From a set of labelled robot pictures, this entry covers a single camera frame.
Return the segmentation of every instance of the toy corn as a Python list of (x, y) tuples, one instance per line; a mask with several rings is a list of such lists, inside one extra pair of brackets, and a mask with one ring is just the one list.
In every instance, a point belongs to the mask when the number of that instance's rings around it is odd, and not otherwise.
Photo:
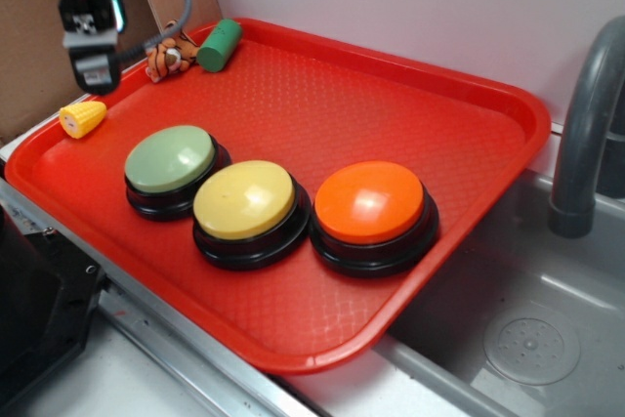
[(102, 102), (69, 104), (59, 110), (59, 120), (64, 130), (74, 139), (80, 139), (102, 122), (106, 105)]

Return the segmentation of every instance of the gray faucet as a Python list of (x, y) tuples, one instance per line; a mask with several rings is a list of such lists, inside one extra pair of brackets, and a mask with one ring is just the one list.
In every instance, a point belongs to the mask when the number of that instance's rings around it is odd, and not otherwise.
[(625, 16), (595, 39), (568, 109), (551, 194), (549, 227), (589, 233), (595, 191), (625, 197)]

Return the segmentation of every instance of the plastic tray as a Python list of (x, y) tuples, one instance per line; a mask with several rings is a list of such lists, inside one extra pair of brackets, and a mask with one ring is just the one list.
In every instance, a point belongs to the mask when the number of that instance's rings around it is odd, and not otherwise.
[[(366, 350), (545, 143), (550, 117), (527, 92), (253, 20), (227, 67), (153, 84), (144, 63), (100, 98), (107, 118), (81, 140), (51, 122), (10, 158), (9, 182), (180, 313), (258, 368), (314, 372)], [(201, 43), (211, 27), (191, 36)], [(191, 220), (140, 218), (124, 162), (143, 138), (191, 124), (232, 160), (286, 168), (314, 198), (340, 168), (405, 165), (440, 212), (440, 237), (412, 270), (381, 279), (326, 268), (310, 242), (259, 271), (221, 271)]]

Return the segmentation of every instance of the tiger plush toy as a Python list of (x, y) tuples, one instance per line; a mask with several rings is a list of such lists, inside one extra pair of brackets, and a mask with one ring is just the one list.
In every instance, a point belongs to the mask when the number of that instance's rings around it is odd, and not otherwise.
[[(177, 23), (171, 20), (165, 28), (171, 28)], [(184, 31), (180, 31), (170, 38), (165, 38), (155, 48), (147, 51), (146, 73), (152, 82), (157, 83), (173, 73), (185, 72), (197, 57), (199, 47)]]

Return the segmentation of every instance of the sink basin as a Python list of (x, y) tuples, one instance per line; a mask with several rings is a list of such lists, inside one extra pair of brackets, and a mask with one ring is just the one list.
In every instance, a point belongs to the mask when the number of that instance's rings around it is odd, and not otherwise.
[(593, 231), (564, 239), (550, 190), (525, 172), (389, 332), (415, 354), (404, 368), (424, 357), (503, 413), (622, 415), (625, 208), (599, 196)]

